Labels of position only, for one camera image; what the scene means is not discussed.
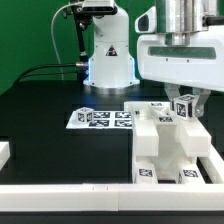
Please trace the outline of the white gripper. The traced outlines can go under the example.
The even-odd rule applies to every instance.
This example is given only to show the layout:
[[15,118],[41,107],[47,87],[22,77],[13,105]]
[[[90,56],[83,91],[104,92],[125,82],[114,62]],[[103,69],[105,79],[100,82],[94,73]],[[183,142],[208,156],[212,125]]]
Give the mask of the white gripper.
[[143,79],[165,83],[171,110],[179,85],[196,87],[193,116],[202,117],[210,90],[224,92],[224,31],[195,33],[189,46],[166,46],[164,35],[141,35],[137,62]]

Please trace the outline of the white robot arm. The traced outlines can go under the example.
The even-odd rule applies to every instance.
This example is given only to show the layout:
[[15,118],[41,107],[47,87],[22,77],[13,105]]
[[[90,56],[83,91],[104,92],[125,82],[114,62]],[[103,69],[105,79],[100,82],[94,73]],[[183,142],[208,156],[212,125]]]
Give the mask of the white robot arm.
[[210,92],[224,92],[224,16],[217,0],[155,0],[135,21],[136,58],[128,50],[128,15],[114,0],[84,0],[81,9],[94,21],[86,86],[108,93],[135,85],[137,65],[142,78],[165,84],[179,117],[202,116]]

